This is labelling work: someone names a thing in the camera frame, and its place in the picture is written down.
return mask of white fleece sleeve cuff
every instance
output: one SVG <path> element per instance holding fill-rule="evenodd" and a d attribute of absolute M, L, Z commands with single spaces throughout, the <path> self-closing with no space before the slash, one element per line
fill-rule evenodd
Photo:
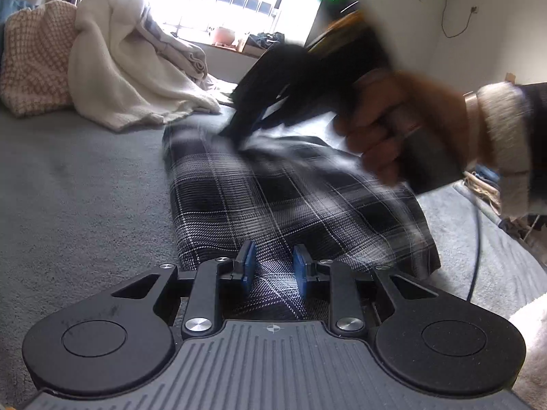
<path fill-rule="evenodd" d="M 477 92 L 500 174 L 502 215 L 529 211 L 530 147 L 522 92 L 510 83 L 489 84 Z"/>

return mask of cream fleece blanket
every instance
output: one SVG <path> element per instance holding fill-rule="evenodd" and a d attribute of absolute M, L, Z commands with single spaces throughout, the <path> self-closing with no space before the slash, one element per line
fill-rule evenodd
<path fill-rule="evenodd" d="M 82 0 L 76 11 L 70 95 L 82 116 L 114 131 L 220 109 L 136 31 L 147 9 L 146 0 Z"/>
<path fill-rule="evenodd" d="M 526 360 L 513 391 L 535 410 L 547 410 L 547 294 L 509 320 L 526 341 Z"/>

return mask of person's hand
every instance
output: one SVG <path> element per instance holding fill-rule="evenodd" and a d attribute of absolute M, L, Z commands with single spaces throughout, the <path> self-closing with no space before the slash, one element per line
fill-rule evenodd
<path fill-rule="evenodd" d="M 491 156 L 486 127 L 480 119 L 479 142 L 483 145 L 478 156 L 470 155 L 469 117 L 463 95 L 428 79 L 405 72 L 387 75 L 379 80 L 357 83 L 359 101 L 354 115 L 346 119 L 337 116 L 335 131 L 346 137 L 350 151 L 362 153 L 365 170 L 375 173 L 381 182 L 394 185 L 400 179 L 397 157 L 401 143 L 390 135 L 378 118 L 401 103 L 410 106 L 419 116 L 423 127 L 441 137 L 450 153 L 464 168 L 476 158 L 488 161 Z"/>

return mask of folded plaid garment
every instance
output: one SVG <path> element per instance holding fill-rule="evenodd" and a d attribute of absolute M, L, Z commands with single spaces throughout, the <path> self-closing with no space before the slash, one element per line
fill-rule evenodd
<path fill-rule="evenodd" d="M 416 198 L 382 186 L 359 160 L 317 138 L 254 138 L 244 150 L 205 129 L 170 124 L 163 136 L 178 254 L 184 270 L 235 257 L 257 244 L 250 297 L 232 316 L 322 319 L 326 304 L 303 303 L 292 250 L 338 259 L 354 270 L 397 265 L 418 278 L 439 256 Z"/>

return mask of power cord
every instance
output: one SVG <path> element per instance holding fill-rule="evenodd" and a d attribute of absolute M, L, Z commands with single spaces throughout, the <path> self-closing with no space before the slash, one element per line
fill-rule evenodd
<path fill-rule="evenodd" d="M 473 271 L 473 277 L 471 279 L 471 285 L 469 287 L 469 293 L 467 294 L 467 302 L 471 302 L 473 292 L 475 291 L 475 285 L 477 284 L 477 277 L 479 276 L 480 254 L 482 246 L 482 224 L 480 220 L 480 208 L 477 197 L 473 195 L 473 205 L 475 206 L 475 227 L 477 230 L 477 255 L 475 256 L 475 270 Z"/>
<path fill-rule="evenodd" d="M 477 6 L 472 6 L 471 10 L 469 11 L 469 17 L 467 18 L 467 24 L 466 24 L 466 27 L 463 28 L 463 31 L 459 32 L 456 35 L 448 35 L 446 33 L 446 31 L 444 30 L 444 14 L 446 12 L 446 6 L 447 5 L 448 5 L 448 0 L 445 0 L 445 7 L 442 10 L 441 29 L 442 29 L 442 33 L 445 34 L 445 37 L 447 37 L 448 39 L 453 39 L 455 37 L 458 37 L 459 35 L 462 35 L 467 30 L 467 28 L 469 27 L 469 22 L 471 21 L 471 16 L 474 13 L 477 13 Z"/>

